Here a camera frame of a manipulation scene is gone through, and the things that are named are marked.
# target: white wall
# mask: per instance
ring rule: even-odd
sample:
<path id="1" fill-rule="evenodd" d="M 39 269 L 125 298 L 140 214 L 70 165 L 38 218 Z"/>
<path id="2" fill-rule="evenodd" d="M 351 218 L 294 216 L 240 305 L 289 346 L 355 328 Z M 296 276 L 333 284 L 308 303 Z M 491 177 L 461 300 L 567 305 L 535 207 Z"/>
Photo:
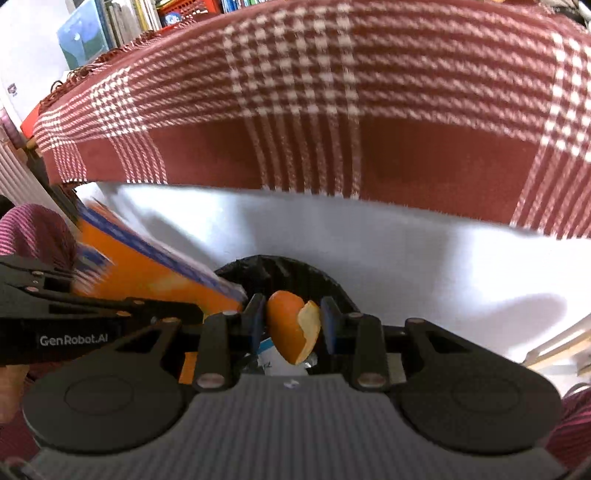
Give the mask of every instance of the white wall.
<path id="1" fill-rule="evenodd" d="M 0 101 L 17 127 L 68 69 L 56 35 L 68 17 L 65 0 L 8 0 L 0 7 Z M 15 97 L 7 93 L 11 83 Z"/>

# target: screw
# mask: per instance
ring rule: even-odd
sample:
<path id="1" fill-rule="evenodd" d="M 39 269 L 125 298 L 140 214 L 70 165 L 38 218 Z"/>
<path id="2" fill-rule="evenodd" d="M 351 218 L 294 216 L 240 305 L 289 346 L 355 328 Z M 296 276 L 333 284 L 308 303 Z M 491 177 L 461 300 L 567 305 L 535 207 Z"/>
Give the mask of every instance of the screw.
<path id="1" fill-rule="evenodd" d="M 308 358 L 306 358 L 306 360 L 304 360 L 304 368 L 312 368 L 315 367 L 316 365 L 318 365 L 318 355 L 316 355 L 314 352 L 312 352 L 310 355 L 308 355 Z"/>
<path id="2" fill-rule="evenodd" d="M 201 388 L 220 388 L 223 387 L 226 379 L 220 374 L 202 374 L 197 379 L 197 385 Z"/>
<path id="3" fill-rule="evenodd" d="M 300 388 L 300 382 L 298 382 L 297 380 L 294 380 L 292 378 L 291 380 L 289 380 L 289 382 L 283 382 L 283 386 L 285 388 L 289 388 L 290 390 L 293 390 L 294 388 Z"/>
<path id="4" fill-rule="evenodd" d="M 374 372 L 365 372 L 357 377 L 357 383 L 363 388 L 381 388 L 386 384 L 386 378 Z"/>

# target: book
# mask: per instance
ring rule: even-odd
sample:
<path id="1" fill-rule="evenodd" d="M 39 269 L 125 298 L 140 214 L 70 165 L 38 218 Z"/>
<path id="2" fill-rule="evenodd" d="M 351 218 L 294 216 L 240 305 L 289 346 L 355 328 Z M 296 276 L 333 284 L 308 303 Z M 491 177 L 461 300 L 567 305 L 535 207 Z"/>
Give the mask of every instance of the book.
<path id="1" fill-rule="evenodd" d="M 58 29 L 60 48 L 71 70 L 110 50 L 95 0 L 85 0 Z"/>
<path id="2" fill-rule="evenodd" d="M 131 3 L 133 4 L 135 16 L 139 21 L 139 27 L 142 29 L 142 32 L 149 30 L 150 28 L 148 27 L 148 22 L 141 7 L 141 0 L 132 0 Z"/>
<path id="3" fill-rule="evenodd" d="M 107 40 L 107 44 L 109 46 L 109 50 L 115 48 L 117 45 L 115 43 L 115 39 L 113 37 L 113 30 L 111 29 L 111 25 L 109 23 L 109 19 L 107 17 L 106 7 L 104 0 L 95 0 L 96 4 L 96 11 L 99 14 L 100 24 L 103 28 L 103 33 L 105 34 L 105 38 Z"/>
<path id="4" fill-rule="evenodd" d="M 111 2 L 111 16 L 113 18 L 113 27 L 117 32 L 120 46 L 122 47 L 128 42 L 128 39 L 121 18 L 121 6 L 115 2 Z"/>
<path id="5" fill-rule="evenodd" d="M 119 4 L 121 6 L 125 26 L 129 32 L 129 35 L 131 36 L 131 39 L 134 40 L 139 37 L 143 30 L 140 27 L 138 18 L 135 15 L 135 10 L 132 6 L 133 2 L 131 0 L 119 0 Z"/>
<path id="6" fill-rule="evenodd" d="M 160 30 L 162 28 L 162 24 L 160 23 L 160 18 L 158 16 L 154 0 L 142 1 L 146 6 L 146 13 L 147 17 L 149 18 L 150 27 L 152 28 L 152 30 Z"/>
<path id="7" fill-rule="evenodd" d="M 105 7 L 107 10 L 107 16 L 109 17 L 111 29 L 113 30 L 113 36 L 115 37 L 115 42 L 117 43 L 117 46 L 120 47 L 124 45 L 125 42 L 123 41 L 123 38 L 121 38 L 121 32 L 119 31 L 119 28 L 117 26 L 114 12 L 115 7 L 113 7 L 111 0 L 106 0 Z"/>
<path id="8" fill-rule="evenodd" d="M 79 208 L 79 254 L 73 291 L 122 300 L 186 301 L 205 314 L 242 310 L 244 289 L 205 265 L 134 232 L 99 202 Z"/>

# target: blue book cover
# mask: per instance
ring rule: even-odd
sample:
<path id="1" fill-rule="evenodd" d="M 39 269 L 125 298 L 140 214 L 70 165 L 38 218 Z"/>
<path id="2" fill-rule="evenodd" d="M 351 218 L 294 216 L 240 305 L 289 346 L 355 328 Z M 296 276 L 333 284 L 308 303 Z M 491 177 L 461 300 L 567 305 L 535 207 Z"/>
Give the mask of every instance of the blue book cover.
<path id="1" fill-rule="evenodd" d="M 95 0 L 85 0 L 57 31 L 68 66 L 73 70 L 109 51 Z"/>

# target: orange book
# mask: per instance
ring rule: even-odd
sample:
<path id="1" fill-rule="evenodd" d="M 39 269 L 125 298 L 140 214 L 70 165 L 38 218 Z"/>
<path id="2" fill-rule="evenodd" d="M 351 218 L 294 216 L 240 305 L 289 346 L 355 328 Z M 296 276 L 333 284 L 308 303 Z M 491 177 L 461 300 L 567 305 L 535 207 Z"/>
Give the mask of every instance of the orange book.
<path id="1" fill-rule="evenodd" d="M 79 228 L 74 293 L 195 303 L 205 315 L 242 310 L 246 294 L 240 285 L 151 244 L 100 203 L 80 208 Z"/>

